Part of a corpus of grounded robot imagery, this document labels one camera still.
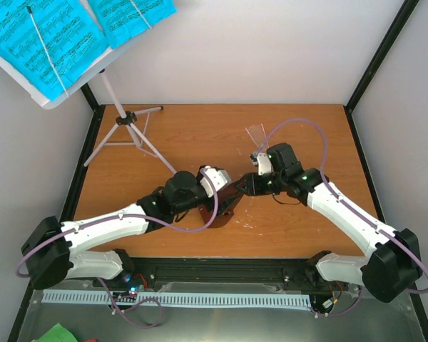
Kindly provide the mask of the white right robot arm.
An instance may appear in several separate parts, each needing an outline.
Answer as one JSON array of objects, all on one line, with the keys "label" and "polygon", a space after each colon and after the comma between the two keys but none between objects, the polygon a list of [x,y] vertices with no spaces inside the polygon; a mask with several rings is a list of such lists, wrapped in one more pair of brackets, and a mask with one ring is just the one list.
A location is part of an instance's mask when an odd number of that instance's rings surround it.
[{"label": "white right robot arm", "polygon": [[422,276],[419,242],[412,231],[398,231],[375,219],[318,169],[304,169],[289,144],[277,144],[250,158],[258,171],[234,183],[238,192],[247,196],[284,192],[328,219],[363,253],[359,257],[316,254],[307,271],[312,283],[323,280],[360,285],[377,300],[389,303]]}]

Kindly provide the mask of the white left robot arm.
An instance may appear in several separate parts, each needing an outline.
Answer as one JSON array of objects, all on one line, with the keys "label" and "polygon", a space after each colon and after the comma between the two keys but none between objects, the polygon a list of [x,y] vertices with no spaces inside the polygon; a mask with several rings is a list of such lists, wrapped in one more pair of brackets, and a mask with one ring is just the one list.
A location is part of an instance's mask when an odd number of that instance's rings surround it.
[{"label": "white left robot arm", "polygon": [[22,259],[34,289],[55,286],[66,279],[102,278],[127,286],[134,278],[129,256],[122,249],[95,252],[99,245],[133,235],[173,228],[179,214],[198,207],[208,211],[202,228],[219,215],[220,193],[231,183],[228,173],[209,165],[198,174],[180,171],[149,195],[115,212],[98,217],[60,222],[55,216],[42,219],[24,242]]}]

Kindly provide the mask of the clear plastic metronome cover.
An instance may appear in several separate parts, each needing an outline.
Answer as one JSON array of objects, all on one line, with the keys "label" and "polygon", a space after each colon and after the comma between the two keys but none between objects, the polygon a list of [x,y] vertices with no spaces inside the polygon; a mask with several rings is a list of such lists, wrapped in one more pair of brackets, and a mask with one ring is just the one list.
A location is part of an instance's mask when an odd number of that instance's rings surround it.
[{"label": "clear plastic metronome cover", "polygon": [[269,148],[267,134],[262,123],[248,126],[245,130],[259,151],[266,151]]}]

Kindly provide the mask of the brown wooden metronome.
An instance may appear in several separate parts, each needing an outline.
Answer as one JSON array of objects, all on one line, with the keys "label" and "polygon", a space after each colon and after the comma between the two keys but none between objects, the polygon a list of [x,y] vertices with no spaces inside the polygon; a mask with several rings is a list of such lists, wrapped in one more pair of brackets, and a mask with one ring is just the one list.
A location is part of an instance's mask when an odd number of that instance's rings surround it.
[{"label": "brown wooden metronome", "polygon": [[[225,188],[218,191],[218,210],[215,219],[208,227],[209,229],[217,229],[224,227],[234,215],[234,209],[242,199],[243,193],[231,183]],[[214,199],[210,198],[198,206],[198,211],[204,223],[207,223],[213,213]]]}]

